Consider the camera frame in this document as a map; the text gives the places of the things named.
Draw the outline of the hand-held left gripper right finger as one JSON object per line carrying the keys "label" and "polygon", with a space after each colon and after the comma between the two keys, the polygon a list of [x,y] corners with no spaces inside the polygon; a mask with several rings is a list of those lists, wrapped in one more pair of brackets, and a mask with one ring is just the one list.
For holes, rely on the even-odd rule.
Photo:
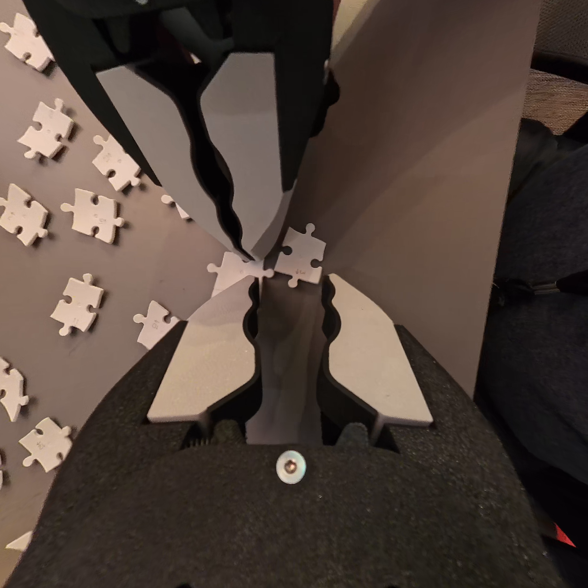
{"label": "hand-held left gripper right finger", "polygon": [[322,280],[321,303],[322,436],[338,437],[352,423],[369,437],[381,437],[388,424],[430,427],[434,418],[393,320],[335,273]]}

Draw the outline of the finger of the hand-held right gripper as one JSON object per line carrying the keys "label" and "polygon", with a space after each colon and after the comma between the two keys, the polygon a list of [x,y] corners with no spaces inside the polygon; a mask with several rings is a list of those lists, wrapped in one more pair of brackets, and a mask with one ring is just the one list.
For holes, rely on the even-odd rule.
{"label": "finger of the hand-held right gripper", "polygon": [[231,175],[241,248],[262,261],[279,239],[296,186],[282,186],[273,53],[231,53],[202,92],[201,109]]}
{"label": "finger of the hand-held right gripper", "polygon": [[131,66],[104,70],[96,77],[166,194],[229,251],[250,261],[222,228],[217,207],[195,173],[188,129],[172,98]]}

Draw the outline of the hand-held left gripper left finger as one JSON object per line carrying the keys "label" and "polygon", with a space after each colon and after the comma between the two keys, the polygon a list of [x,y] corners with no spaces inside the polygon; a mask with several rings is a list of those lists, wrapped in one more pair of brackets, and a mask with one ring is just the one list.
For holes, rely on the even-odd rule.
{"label": "hand-held left gripper left finger", "polygon": [[245,277],[213,296],[186,321],[146,415],[151,423],[234,420],[242,432],[262,402],[256,343],[260,283]]}

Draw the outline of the scatter of white puzzle pieces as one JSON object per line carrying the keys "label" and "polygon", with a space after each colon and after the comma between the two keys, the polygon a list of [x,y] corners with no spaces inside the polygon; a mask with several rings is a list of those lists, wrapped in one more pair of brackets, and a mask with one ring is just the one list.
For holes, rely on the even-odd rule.
{"label": "scatter of white puzzle pieces", "polygon": [[163,204],[140,173],[116,190],[91,162],[103,151],[114,107],[96,73],[149,56],[153,18],[79,19],[58,33],[62,62],[38,72],[30,53],[1,49],[1,215],[37,224],[1,228],[1,576],[20,555],[5,544],[34,529],[55,475],[19,440],[51,419],[75,439],[108,390],[146,349],[132,343],[131,311],[153,269]]}

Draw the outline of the person's dark trousers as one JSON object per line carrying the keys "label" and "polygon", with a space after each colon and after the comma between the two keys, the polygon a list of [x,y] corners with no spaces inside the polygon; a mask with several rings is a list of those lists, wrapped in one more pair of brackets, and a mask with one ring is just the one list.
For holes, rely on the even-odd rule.
{"label": "person's dark trousers", "polygon": [[523,118],[507,196],[474,400],[587,587],[587,136]]}

